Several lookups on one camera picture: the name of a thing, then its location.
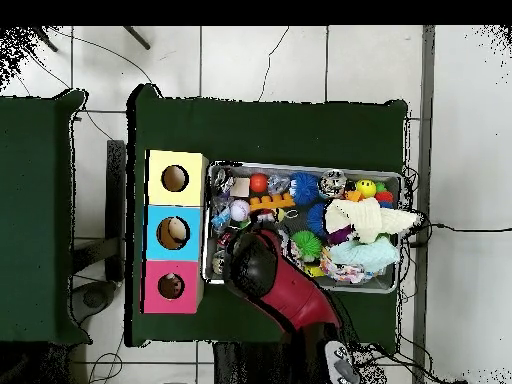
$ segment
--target light blue fabric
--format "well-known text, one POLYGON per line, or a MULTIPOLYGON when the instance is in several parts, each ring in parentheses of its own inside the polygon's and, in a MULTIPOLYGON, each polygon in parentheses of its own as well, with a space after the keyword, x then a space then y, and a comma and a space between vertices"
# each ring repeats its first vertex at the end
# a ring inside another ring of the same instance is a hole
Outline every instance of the light blue fabric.
POLYGON ((346 241, 331 247, 330 252, 335 264, 361 265, 366 272, 377 272, 400 259, 398 249, 387 237, 379 237, 370 244, 346 241))

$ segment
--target green spiky ball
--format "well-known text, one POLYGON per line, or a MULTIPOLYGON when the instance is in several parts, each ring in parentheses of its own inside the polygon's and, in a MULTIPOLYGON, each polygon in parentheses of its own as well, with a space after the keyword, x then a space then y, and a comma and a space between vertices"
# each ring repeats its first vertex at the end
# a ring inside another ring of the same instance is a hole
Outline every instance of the green spiky ball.
POLYGON ((292 240, 302 254, 304 262, 313 262, 322 253, 322 242, 311 231, 299 231, 292 236, 292 240))

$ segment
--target yellow box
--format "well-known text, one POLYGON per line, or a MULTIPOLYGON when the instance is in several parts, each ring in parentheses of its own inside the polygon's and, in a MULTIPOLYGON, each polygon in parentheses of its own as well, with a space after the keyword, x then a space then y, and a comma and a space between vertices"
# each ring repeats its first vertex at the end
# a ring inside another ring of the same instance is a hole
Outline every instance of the yellow box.
POLYGON ((150 205, 203 206, 208 160, 201 153, 150 150, 150 205))

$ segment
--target orange ball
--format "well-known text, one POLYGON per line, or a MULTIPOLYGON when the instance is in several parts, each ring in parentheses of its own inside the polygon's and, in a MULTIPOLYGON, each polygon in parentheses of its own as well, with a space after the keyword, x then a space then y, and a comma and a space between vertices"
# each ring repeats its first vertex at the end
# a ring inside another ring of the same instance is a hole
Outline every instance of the orange ball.
POLYGON ((268 178, 264 174, 251 175, 251 182, 249 187, 256 193, 262 193, 267 189, 268 178))

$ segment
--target circular hole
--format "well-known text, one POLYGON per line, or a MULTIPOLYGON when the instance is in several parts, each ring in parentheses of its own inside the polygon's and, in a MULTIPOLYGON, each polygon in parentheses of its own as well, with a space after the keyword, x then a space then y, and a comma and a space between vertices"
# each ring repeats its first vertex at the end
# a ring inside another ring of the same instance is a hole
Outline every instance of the circular hole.
POLYGON ((188 173, 179 165, 172 165, 162 172, 162 185, 166 190, 177 192, 185 190, 188 185, 188 173))
POLYGON ((166 249, 181 249, 190 238, 190 229, 183 219, 172 216, 162 220, 156 230, 156 238, 166 249))
POLYGON ((176 274, 167 274, 158 280, 158 292, 166 299, 177 299, 183 294, 185 283, 176 274))

